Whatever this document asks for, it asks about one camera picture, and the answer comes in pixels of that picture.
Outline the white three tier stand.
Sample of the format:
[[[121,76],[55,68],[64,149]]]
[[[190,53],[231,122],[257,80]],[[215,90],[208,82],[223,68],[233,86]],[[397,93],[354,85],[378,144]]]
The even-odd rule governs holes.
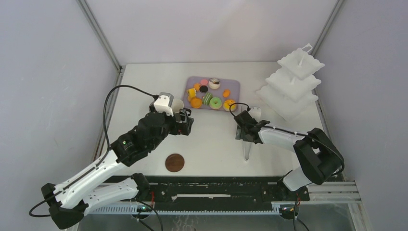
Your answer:
[[[266,78],[256,95],[286,121],[298,117],[319,98],[312,93],[320,83],[314,74],[325,66],[309,53],[311,44],[297,48],[277,63],[281,66]]]

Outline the yellow frosted donut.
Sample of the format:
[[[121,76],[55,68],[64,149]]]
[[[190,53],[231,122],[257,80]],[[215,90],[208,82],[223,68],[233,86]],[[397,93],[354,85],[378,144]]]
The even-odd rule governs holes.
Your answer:
[[[231,111],[231,112],[234,112],[235,111],[235,109],[236,109],[236,104],[235,104],[236,102],[234,101],[234,100],[232,100],[232,99],[227,99],[227,100],[225,100],[224,101],[224,103],[223,103],[223,109],[225,110],[225,111]]]

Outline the green striped cake slice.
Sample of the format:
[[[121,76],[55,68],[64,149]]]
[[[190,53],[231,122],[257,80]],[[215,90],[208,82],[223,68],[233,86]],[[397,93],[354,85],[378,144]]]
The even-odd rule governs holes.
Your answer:
[[[203,104],[204,104],[204,105],[209,105],[212,98],[213,98],[213,94],[207,92],[207,93],[204,95],[204,97],[202,98]]]

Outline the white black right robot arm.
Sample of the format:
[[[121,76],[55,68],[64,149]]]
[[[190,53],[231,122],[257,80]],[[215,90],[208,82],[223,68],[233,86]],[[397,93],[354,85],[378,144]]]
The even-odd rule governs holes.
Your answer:
[[[344,158],[326,133],[314,128],[306,133],[271,126],[268,121],[256,121],[248,111],[234,117],[241,139],[254,144],[273,144],[295,153],[299,167],[280,179],[278,194],[291,200],[297,190],[311,183],[321,185],[344,170]]]

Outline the black mug white inside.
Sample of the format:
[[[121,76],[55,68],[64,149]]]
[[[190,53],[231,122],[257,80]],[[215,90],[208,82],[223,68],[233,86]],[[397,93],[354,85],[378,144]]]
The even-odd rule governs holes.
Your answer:
[[[191,110],[184,107],[184,102],[180,99],[173,99],[171,104],[173,115],[191,116]]]

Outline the orange bear cookie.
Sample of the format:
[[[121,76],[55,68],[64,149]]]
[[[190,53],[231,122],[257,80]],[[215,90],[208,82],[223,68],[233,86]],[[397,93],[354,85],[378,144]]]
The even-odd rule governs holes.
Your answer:
[[[230,90],[225,89],[222,95],[223,95],[224,98],[228,98],[230,96]]]

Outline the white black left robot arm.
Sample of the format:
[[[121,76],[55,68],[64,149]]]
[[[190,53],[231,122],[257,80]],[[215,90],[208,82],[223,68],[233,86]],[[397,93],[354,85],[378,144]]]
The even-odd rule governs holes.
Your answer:
[[[119,136],[109,151],[71,179],[60,183],[47,183],[41,188],[49,206],[49,214],[56,226],[63,230],[79,223],[93,210],[113,202],[150,196],[150,185],[141,173],[125,180],[97,188],[117,172],[147,157],[168,135],[186,135],[194,122],[191,110],[181,109],[175,116],[164,112],[149,112],[129,132]]]

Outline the steel white serving tongs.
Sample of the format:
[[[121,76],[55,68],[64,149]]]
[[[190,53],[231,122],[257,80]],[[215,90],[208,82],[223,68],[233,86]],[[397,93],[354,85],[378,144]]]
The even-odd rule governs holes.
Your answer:
[[[256,107],[256,106],[251,106],[250,111],[248,113],[256,121],[260,121],[261,114],[262,114],[261,108]],[[243,132],[241,132],[241,134],[242,134],[241,138],[242,138],[243,157],[244,157],[244,160],[247,162],[251,154],[251,148],[253,146],[253,143],[246,140]]]

